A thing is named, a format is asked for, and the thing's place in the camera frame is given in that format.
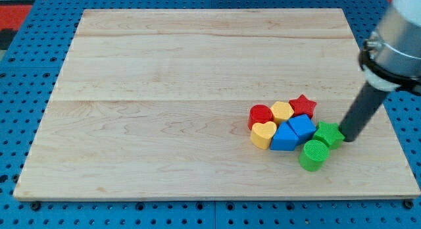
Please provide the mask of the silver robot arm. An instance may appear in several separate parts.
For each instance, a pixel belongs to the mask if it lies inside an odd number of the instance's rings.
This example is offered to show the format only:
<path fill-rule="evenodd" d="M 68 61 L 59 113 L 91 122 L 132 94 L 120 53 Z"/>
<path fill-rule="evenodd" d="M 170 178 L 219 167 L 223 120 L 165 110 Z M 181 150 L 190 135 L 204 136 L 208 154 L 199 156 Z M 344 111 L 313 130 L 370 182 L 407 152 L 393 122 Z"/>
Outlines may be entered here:
<path fill-rule="evenodd" d="M 420 95 L 420 0 L 392 0 L 359 55 L 366 81 L 380 91 Z"/>

